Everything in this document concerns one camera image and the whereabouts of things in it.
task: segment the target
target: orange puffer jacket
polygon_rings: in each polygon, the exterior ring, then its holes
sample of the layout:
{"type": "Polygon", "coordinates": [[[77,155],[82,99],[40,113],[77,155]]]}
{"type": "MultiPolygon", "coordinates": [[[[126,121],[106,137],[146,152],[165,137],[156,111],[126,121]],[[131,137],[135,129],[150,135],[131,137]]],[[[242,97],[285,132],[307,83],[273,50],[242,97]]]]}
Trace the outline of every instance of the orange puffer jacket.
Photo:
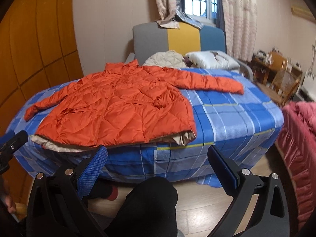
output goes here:
{"type": "Polygon", "coordinates": [[[180,132],[192,132],[196,137],[192,107],[176,87],[244,93],[241,83],[226,77],[140,67],[137,60],[126,65],[107,63],[103,72],[72,82],[33,104],[24,119],[59,104],[36,134],[61,144],[148,143],[180,132]]]}

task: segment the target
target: pink blanket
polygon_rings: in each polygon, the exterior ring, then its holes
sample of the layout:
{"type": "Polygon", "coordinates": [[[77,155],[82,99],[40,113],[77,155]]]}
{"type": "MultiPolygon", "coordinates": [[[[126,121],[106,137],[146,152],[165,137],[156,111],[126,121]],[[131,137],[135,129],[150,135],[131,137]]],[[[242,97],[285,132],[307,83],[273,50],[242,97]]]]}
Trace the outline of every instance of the pink blanket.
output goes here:
{"type": "Polygon", "coordinates": [[[293,111],[297,113],[301,121],[306,125],[316,140],[316,103],[315,102],[298,102],[290,103],[293,111]]]}
{"type": "Polygon", "coordinates": [[[292,102],[282,112],[276,145],[294,182],[300,229],[316,207],[316,103],[292,102]]]}

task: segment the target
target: headboard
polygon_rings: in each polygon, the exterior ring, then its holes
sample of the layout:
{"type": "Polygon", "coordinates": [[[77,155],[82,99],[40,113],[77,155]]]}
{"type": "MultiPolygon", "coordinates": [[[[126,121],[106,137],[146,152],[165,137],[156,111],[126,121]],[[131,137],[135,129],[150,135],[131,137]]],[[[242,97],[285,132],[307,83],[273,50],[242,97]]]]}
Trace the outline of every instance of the headboard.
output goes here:
{"type": "Polygon", "coordinates": [[[142,65],[156,52],[175,50],[182,55],[191,51],[218,50],[226,52],[225,34],[215,27],[200,31],[180,22],[180,29],[161,28],[156,22],[133,27],[135,58],[142,65]]]}

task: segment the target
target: white pillow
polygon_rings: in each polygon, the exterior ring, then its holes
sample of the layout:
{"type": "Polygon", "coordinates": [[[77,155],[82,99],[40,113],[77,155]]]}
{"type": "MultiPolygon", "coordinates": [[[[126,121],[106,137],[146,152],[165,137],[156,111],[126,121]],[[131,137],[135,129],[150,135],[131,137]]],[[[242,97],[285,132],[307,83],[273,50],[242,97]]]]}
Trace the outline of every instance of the white pillow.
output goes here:
{"type": "Polygon", "coordinates": [[[198,68],[239,69],[240,65],[222,51],[189,52],[185,56],[198,68]]]}

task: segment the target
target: blue plaid bed sheet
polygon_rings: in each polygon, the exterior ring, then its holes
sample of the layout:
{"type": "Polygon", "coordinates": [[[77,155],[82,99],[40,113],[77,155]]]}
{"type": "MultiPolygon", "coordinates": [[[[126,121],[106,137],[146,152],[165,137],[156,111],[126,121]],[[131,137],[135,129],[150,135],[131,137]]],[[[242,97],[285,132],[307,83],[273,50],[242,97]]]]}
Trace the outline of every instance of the blue plaid bed sheet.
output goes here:
{"type": "MultiPolygon", "coordinates": [[[[197,138],[189,145],[140,144],[108,149],[108,160],[101,177],[125,183],[140,183],[153,176],[171,182],[196,179],[200,184],[220,187],[207,160],[207,150],[215,144],[225,157],[251,169],[276,140],[283,125],[281,110],[254,84],[243,76],[225,70],[183,69],[200,74],[233,78],[244,86],[244,95],[216,91],[181,90],[193,107],[197,138]]],[[[53,108],[24,121],[26,109],[51,96],[69,83],[34,95],[11,121],[8,130],[26,130],[34,134],[53,108]]],[[[62,163],[78,164],[91,151],[58,153],[45,150],[29,140],[15,152],[15,157],[32,176],[39,172],[53,175],[62,163]]]]}

